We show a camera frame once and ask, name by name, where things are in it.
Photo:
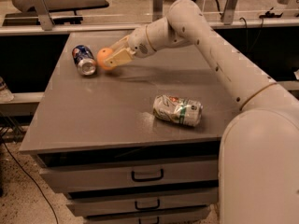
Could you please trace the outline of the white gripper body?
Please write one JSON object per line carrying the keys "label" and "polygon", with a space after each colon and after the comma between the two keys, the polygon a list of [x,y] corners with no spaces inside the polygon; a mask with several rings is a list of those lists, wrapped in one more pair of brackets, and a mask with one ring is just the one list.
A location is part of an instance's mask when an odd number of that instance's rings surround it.
{"label": "white gripper body", "polygon": [[138,58],[145,58],[155,53],[150,45],[145,27],[136,28],[128,37],[129,48]]}

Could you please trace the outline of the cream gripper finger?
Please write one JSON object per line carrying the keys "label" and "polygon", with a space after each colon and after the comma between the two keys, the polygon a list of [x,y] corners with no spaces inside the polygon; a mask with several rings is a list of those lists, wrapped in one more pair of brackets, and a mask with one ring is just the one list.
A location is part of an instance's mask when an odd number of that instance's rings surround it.
{"label": "cream gripper finger", "polygon": [[113,50],[111,48],[104,49],[103,53],[106,55],[104,58],[104,65],[108,68],[114,68],[133,60],[135,52],[129,48],[122,48]]}
{"label": "cream gripper finger", "polygon": [[116,43],[112,44],[110,46],[110,48],[113,51],[116,51],[119,49],[128,49],[129,48],[128,39],[129,39],[129,36],[127,35],[127,36],[123,37],[122,39],[118,40]]}

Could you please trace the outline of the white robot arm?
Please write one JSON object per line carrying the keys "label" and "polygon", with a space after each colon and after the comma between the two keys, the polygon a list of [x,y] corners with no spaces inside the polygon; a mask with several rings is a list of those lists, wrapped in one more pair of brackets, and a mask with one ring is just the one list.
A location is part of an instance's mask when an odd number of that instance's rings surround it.
{"label": "white robot arm", "polygon": [[220,224],[299,224],[299,101],[207,23],[191,0],[111,46],[115,67],[184,42],[195,45],[240,113],[219,156]]}

